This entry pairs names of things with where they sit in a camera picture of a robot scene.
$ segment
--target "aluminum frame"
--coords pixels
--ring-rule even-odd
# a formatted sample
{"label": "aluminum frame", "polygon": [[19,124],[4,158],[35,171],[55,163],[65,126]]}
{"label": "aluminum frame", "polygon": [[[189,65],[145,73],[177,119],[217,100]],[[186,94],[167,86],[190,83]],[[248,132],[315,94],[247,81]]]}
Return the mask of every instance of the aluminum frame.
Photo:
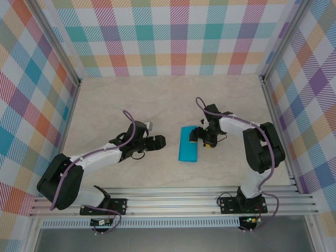
{"label": "aluminum frame", "polygon": [[[266,79],[263,79],[261,76],[259,76],[259,81],[262,87],[262,90],[264,92],[264,96],[266,99],[267,107],[269,109],[269,113],[271,115],[272,121],[274,123],[274,126],[279,134],[279,138],[281,141],[281,144],[283,146],[283,149],[285,150],[285,154],[287,158],[285,159],[285,164],[288,170],[288,173],[293,177],[295,181],[299,181],[299,175],[297,174],[296,170],[294,169],[294,165],[292,162],[292,159],[289,158],[291,155],[289,154],[286,142],[285,142],[285,137],[284,137],[284,132],[281,129],[281,124],[279,121],[279,118],[277,117],[276,111],[275,111],[275,104],[273,103],[273,100],[271,99],[271,93],[269,91],[269,88],[266,83]],[[307,195],[303,194],[303,189],[300,183],[296,183],[296,186],[298,188],[298,192],[301,193],[302,195]],[[306,223],[308,226],[308,231],[310,234],[310,237],[312,239],[314,248],[318,252],[328,252],[331,251],[330,249],[327,249],[323,239],[322,239],[322,225],[321,225],[321,219],[319,215],[305,215],[306,218]]]}
{"label": "aluminum frame", "polygon": [[[278,215],[318,214],[314,199],[309,194],[300,194],[295,179],[290,177],[289,186],[265,186],[265,192],[276,194],[280,200]],[[190,188],[105,188],[112,198],[127,198],[125,218],[133,217],[206,217],[206,216],[249,216],[249,214],[222,215],[216,203],[223,192],[236,195],[237,187],[190,187]],[[276,208],[276,200],[266,196],[268,213]],[[79,217],[80,205],[65,210],[49,210],[51,203],[37,198],[30,216],[37,218]]]}
{"label": "aluminum frame", "polygon": [[72,105],[71,105],[71,108],[70,108],[69,118],[68,118],[67,124],[65,126],[63,138],[61,139],[61,143],[59,145],[58,153],[62,153],[63,149],[64,149],[64,146],[65,146],[65,141],[66,141],[68,133],[69,133],[72,117],[74,116],[73,113],[75,112],[75,107],[76,107],[76,104],[77,104],[77,100],[78,100],[78,96],[79,96],[79,91],[80,91],[80,88],[81,88],[81,83],[82,82],[80,81],[79,85],[76,86],[75,95],[73,97],[74,101],[72,102]]}
{"label": "aluminum frame", "polygon": [[310,6],[313,4],[314,0],[302,0],[300,3],[300,6],[298,7],[295,16],[292,20],[292,22],[290,23],[286,34],[284,35],[284,37],[282,38],[281,42],[280,42],[280,46],[277,49],[277,51],[275,52],[265,74],[264,77],[266,80],[268,80],[270,78],[270,76],[272,75],[272,73],[274,72],[274,70],[276,69],[277,65],[279,64],[282,56],[284,55],[288,45],[290,44],[290,42],[292,41],[296,31],[298,30],[304,16],[306,15],[306,13],[308,12]]}
{"label": "aluminum frame", "polygon": [[69,57],[65,53],[61,43],[59,42],[56,34],[54,33],[53,28],[50,26],[46,16],[44,15],[41,7],[36,2],[36,0],[25,0],[26,5],[31,11],[32,15],[35,17],[37,23],[40,25],[43,33],[47,37],[50,45],[54,49],[56,55],[60,59],[62,65],[66,69],[69,77],[72,79],[77,86],[80,85],[80,77],[77,75],[72,63],[69,60]]}

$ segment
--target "purple cable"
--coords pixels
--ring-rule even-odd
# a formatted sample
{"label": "purple cable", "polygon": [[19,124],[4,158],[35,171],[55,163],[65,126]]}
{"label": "purple cable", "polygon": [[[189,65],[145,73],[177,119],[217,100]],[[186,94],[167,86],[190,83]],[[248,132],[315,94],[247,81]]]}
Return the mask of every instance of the purple cable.
{"label": "purple cable", "polygon": [[96,230],[96,227],[94,226],[93,230],[96,232],[96,234],[97,233],[100,234],[100,235],[108,234],[109,232],[115,230],[115,228],[118,227],[119,224],[121,223],[121,214],[119,212],[117,212],[117,211],[110,210],[110,209],[105,209],[105,208],[94,207],[94,206],[85,206],[85,207],[88,207],[88,208],[91,208],[91,209],[94,209],[94,210],[100,210],[100,211],[110,212],[110,213],[113,213],[113,214],[117,214],[119,216],[119,220],[118,220],[117,224],[115,224],[113,227],[109,228],[106,232],[98,232]]}
{"label": "purple cable", "polygon": [[76,159],[75,161],[73,161],[67,168],[66,170],[64,171],[63,173],[63,176],[62,178],[60,179],[59,183],[58,183],[58,186],[57,186],[57,189],[56,189],[56,193],[55,193],[55,196],[54,196],[54,199],[52,201],[52,204],[51,204],[51,207],[50,207],[50,211],[54,210],[55,209],[55,205],[56,205],[56,202],[57,202],[57,199],[58,199],[58,195],[59,195],[59,192],[61,190],[61,187],[62,187],[62,184],[63,184],[63,181],[65,179],[65,177],[67,176],[69,170],[77,163],[79,162],[81,159],[84,159],[84,158],[87,158],[88,156],[92,155],[92,154],[95,154],[97,152],[102,152],[102,151],[111,151],[111,150],[115,150],[115,149],[118,149],[120,147],[123,147],[125,146],[126,144],[128,144],[134,137],[134,134],[135,134],[135,120],[133,118],[133,116],[126,110],[123,110],[122,111],[124,113],[124,115],[133,123],[133,132],[132,132],[132,135],[131,137],[124,143],[118,145],[118,146],[114,146],[114,147],[110,147],[110,148],[106,148],[106,149],[98,149],[98,150],[94,150],[94,151],[91,151],[85,155],[83,155],[82,157]]}
{"label": "purple cable", "polygon": [[275,196],[274,194],[265,193],[264,191],[261,190],[262,185],[272,177],[272,175],[273,175],[273,173],[274,173],[274,169],[275,169],[275,158],[274,158],[274,153],[273,153],[273,150],[272,150],[272,145],[271,145],[271,143],[269,142],[269,140],[268,140],[266,134],[264,133],[264,131],[263,131],[258,125],[256,125],[255,123],[246,121],[246,120],[241,119],[241,118],[239,118],[239,117],[234,117],[234,116],[232,116],[232,115],[217,114],[217,113],[211,113],[211,112],[209,112],[209,111],[206,111],[206,110],[205,110],[204,108],[202,108],[202,106],[199,104],[198,100],[200,100],[200,101],[202,102],[202,104],[204,105],[204,107],[206,107],[206,106],[205,106],[205,102],[203,101],[203,99],[202,99],[201,97],[196,97],[196,99],[195,99],[197,106],[198,106],[200,109],[202,109],[202,111],[203,111],[204,113],[211,114],[211,115],[214,115],[214,116],[219,116],[219,117],[231,118],[231,119],[240,121],[240,122],[242,122],[242,123],[245,123],[245,124],[248,124],[248,125],[252,125],[252,126],[255,127],[257,130],[260,131],[260,133],[263,135],[263,137],[264,137],[264,139],[265,139],[265,141],[266,141],[266,143],[267,143],[267,147],[268,147],[268,149],[269,149],[269,153],[270,153],[270,155],[271,155],[271,161],[272,161],[271,172],[269,173],[269,175],[267,176],[267,178],[265,178],[265,179],[259,184],[258,189],[259,189],[263,194],[275,198],[276,201],[277,201],[277,206],[276,206],[275,211],[273,212],[271,218],[268,220],[268,222],[266,222],[266,223],[264,223],[263,225],[261,225],[261,226],[255,228],[254,230],[260,229],[260,228],[264,227],[267,223],[269,223],[269,222],[271,221],[271,219],[277,214],[278,209],[279,209],[279,204],[280,204],[279,199],[278,199],[277,196]]}

